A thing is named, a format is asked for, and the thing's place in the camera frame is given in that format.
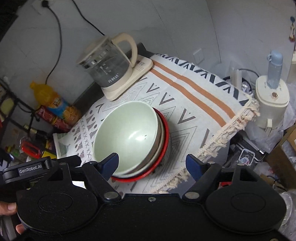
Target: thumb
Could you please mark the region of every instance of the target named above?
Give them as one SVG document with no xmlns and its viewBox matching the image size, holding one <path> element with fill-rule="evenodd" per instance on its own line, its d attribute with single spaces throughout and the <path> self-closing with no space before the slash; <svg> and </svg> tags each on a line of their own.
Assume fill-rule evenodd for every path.
<svg viewBox="0 0 296 241">
<path fill-rule="evenodd" d="M 7 203 L 0 201 L 0 215 L 10 216 L 16 214 L 17 204 L 15 202 Z"/>
</svg>

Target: kettle lid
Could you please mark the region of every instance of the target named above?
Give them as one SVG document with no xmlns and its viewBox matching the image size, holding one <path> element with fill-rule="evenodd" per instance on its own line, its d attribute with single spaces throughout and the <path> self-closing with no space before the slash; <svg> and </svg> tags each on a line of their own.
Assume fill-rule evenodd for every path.
<svg viewBox="0 0 296 241">
<path fill-rule="evenodd" d="M 283 65 L 283 55 L 276 50 L 272 50 L 270 52 L 270 54 L 267 56 L 267 60 L 276 66 Z"/>
<path fill-rule="evenodd" d="M 108 36 L 103 36 L 100 39 L 93 41 L 79 56 L 78 60 L 76 61 L 77 64 L 82 64 L 86 61 L 89 56 L 91 56 L 95 51 L 97 51 L 107 40 L 109 39 Z"/>
</svg>

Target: bowl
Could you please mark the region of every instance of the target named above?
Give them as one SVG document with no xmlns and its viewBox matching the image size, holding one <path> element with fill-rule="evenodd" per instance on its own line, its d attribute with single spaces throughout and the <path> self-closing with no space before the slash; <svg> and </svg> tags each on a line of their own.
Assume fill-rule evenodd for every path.
<svg viewBox="0 0 296 241">
<path fill-rule="evenodd" d="M 150 160 L 159 140 L 160 126 L 154 109 L 146 102 L 130 101 L 103 120 L 95 137 L 93 154 L 95 160 L 101 162 L 116 152 L 119 165 L 113 175 L 122 175 Z"/>
<path fill-rule="evenodd" d="M 161 163 L 161 161 L 168 149 L 170 132 L 169 132 L 169 128 L 168 128 L 168 122 L 165 119 L 165 117 L 157 109 L 154 109 L 154 110 L 158 114 L 158 116 L 161 118 L 161 121 L 164 126 L 164 133 L 165 133 L 165 142 L 164 142 L 163 149 L 160 153 L 160 156 L 158 157 L 157 161 L 150 168 L 148 168 L 145 172 L 143 172 L 137 176 L 130 177 L 130 178 L 118 178 L 118 177 L 112 176 L 113 180 L 117 180 L 117 181 L 123 182 L 123 183 L 138 181 L 138 180 L 146 177 L 147 175 L 149 175 L 151 172 L 153 172 L 155 170 L 155 168 L 159 165 L 159 163 Z"/>
<path fill-rule="evenodd" d="M 161 136 L 160 136 L 159 146 L 158 146 L 154 156 L 145 165 L 143 165 L 143 163 L 142 163 L 135 170 L 129 172 L 128 174 L 119 175 L 117 177 L 119 177 L 119 178 L 128 178 L 128 177 L 137 176 L 140 173 L 144 172 L 146 169 L 148 169 L 153 163 L 156 162 L 156 160 L 158 159 L 158 157 L 159 157 L 159 155 L 160 155 L 160 153 L 161 153 L 161 151 L 163 149 L 163 145 L 164 145 L 164 142 L 165 142 L 165 130 L 164 130 L 161 118 L 158 115 L 157 115 L 157 117 L 158 117 L 158 120 L 160 121 Z"/>
</svg>

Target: orange stripe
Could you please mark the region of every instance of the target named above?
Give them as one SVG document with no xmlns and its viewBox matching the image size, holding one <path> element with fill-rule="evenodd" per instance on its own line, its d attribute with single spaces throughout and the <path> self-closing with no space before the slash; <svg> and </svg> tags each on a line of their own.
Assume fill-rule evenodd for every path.
<svg viewBox="0 0 296 241">
<path fill-rule="evenodd" d="M 172 71 L 171 69 L 165 67 L 161 63 L 158 63 L 158 62 L 156 62 L 154 60 L 153 60 L 153 63 L 154 63 L 155 66 L 161 68 L 162 70 L 166 71 L 167 73 L 175 76 L 176 78 L 178 78 L 178 79 L 182 80 L 183 82 L 187 83 L 188 85 L 190 85 L 198 93 L 202 94 L 204 97 L 208 98 L 214 104 L 216 104 L 217 106 L 219 106 L 231 119 L 232 119 L 232 117 L 235 116 L 235 113 L 232 111 L 232 109 L 229 108 L 228 105 L 226 105 L 224 102 L 222 102 L 221 100 L 219 100 L 217 97 L 213 96 L 211 93 L 207 92 L 206 90 L 204 90 L 203 88 L 201 88 L 200 86 L 198 86 L 191 79 L 189 79 L 189 78 L 187 78 L 185 76 L 182 76 L 182 75 L 180 75 L 180 74 Z"/>
<path fill-rule="evenodd" d="M 208 107 L 204 102 L 200 101 L 198 98 L 196 98 L 194 95 L 192 95 L 188 90 L 186 90 L 183 86 L 173 82 L 168 77 L 162 75 L 155 69 L 151 69 L 150 72 L 155 74 L 157 77 L 162 79 L 163 81 L 167 82 L 170 86 L 174 87 L 178 91 L 180 91 L 184 96 L 186 96 L 189 100 L 191 100 L 194 104 L 198 105 L 203 111 L 205 111 L 210 117 L 212 117 L 217 123 L 222 127 L 226 124 L 226 122 L 222 119 L 222 117 L 216 113 L 214 110 L 212 110 L 210 107 Z"/>
</svg>

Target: patterned tablecloth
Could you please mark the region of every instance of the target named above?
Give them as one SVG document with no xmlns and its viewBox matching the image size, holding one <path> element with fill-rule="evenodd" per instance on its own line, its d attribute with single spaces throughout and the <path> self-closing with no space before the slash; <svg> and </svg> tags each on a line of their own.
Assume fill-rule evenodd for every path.
<svg viewBox="0 0 296 241">
<path fill-rule="evenodd" d="M 66 134 L 54 134 L 58 158 L 78 155 L 94 160 L 92 146 L 101 122 L 121 104 L 140 100 L 158 109 L 170 129 L 170 144 L 155 172 L 133 183 L 109 183 L 120 193 L 159 193 L 189 176 L 185 157 L 203 161 L 215 157 L 230 138 L 243 129 L 258 110 L 257 102 L 221 78 L 186 61 L 154 55 L 154 67 L 121 97 L 95 102 Z"/>
</svg>

